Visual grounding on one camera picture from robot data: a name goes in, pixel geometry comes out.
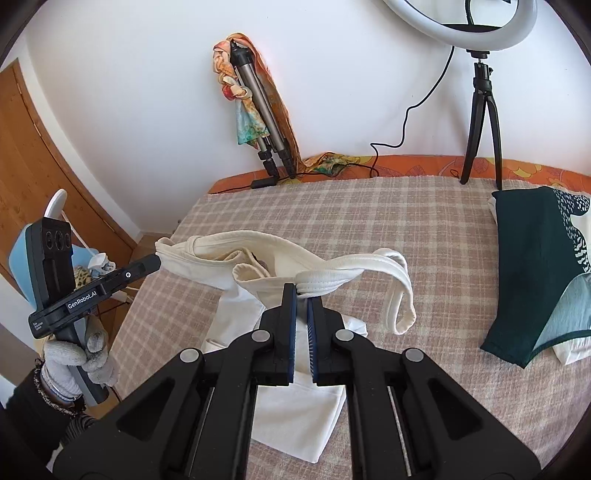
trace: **plaid blanket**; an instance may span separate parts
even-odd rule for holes
[[[508,180],[506,189],[532,185]],[[498,247],[486,201],[492,180],[461,186],[445,177],[323,181],[201,198],[173,235],[239,229],[287,238],[322,258],[390,247],[407,261],[417,323],[402,336],[385,331],[382,275],[365,273],[324,298],[363,319],[376,346],[424,350],[517,435],[545,465],[564,445],[591,401],[591,358],[561,366],[551,349],[525,369],[481,351],[496,315]],[[112,352],[117,388],[128,395],[172,356],[198,347],[220,292],[161,270],[149,276]],[[250,479],[350,478],[346,408],[316,465],[251,443]]]

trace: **person's arm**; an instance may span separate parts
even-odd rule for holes
[[[56,480],[46,468],[71,416],[51,408],[37,391],[31,371],[7,402],[0,404],[2,478]]]
[[[33,454],[47,464],[59,447],[72,416],[48,405],[37,391],[31,371],[8,400],[6,415]]]

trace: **floor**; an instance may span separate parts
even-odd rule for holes
[[[138,242],[138,246],[135,248],[133,253],[131,254],[131,259],[129,260],[130,263],[138,260],[146,255],[153,254],[156,251],[154,247],[154,243],[164,236],[170,236],[170,234],[157,234],[157,233],[147,233],[145,234],[142,239]],[[130,284],[130,287],[133,288],[140,288],[144,279],[137,280]],[[128,290],[130,295],[135,295],[134,290]],[[116,300],[105,300],[99,306],[99,310],[103,311],[100,315],[100,319],[105,327],[105,330],[109,333],[109,343],[112,345],[113,340],[117,336],[123,321],[125,320],[125,316],[129,311],[130,305],[128,303],[121,305]],[[112,410],[119,401],[117,398],[111,393],[109,398],[104,401],[102,404],[97,405],[96,407],[88,407],[86,412],[89,415],[92,415],[94,418],[101,418],[107,412]]]

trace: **bracelet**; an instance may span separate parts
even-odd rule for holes
[[[48,372],[47,375],[43,374],[43,369],[45,368],[45,364],[41,367],[41,374],[39,376],[39,379],[41,380],[41,386],[42,387],[48,387],[50,392],[58,398],[58,400],[61,400],[62,403],[72,403],[74,400],[76,400],[78,397],[69,397],[68,395],[66,395],[64,392],[61,391],[61,388],[59,387],[59,385],[57,385],[51,375],[49,375]]]
[[[52,399],[49,398],[49,395],[47,395],[47,392],[45,392],[45,390],[43,390],[43,388],[41,387],[41,378],[40,377],[41,377],[41,367],[42,366],[43,366],[43,361],[38,358],[35,359],[35,370],[33,370],[33,383],[35,384],[35,388],[37,389],[37,392],[39,393],[39,395],[41,395],[41,398],[43,399],[43,401],[47,405],[49,405],[51,408],[53,408],[54,410],[57,410],[60,413],[70,415],[71,417],[77,417],[85,409],[83,397],[80,397],[77,400],[74,400],[72,406],[68,407],[68,408],[55,403]]]

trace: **gray glove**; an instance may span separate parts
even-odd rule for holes
[[[62,402],[69,403],[80,397],[82,391],[68,369],[68,365],[81,366],[88,378],[96,384],[115,385],[118,372],[107,352],[107,332],[100,320],[88,315],[86,351],[74,343],[48,340],[43,346],[45,363],[41,379],[45,386]]]

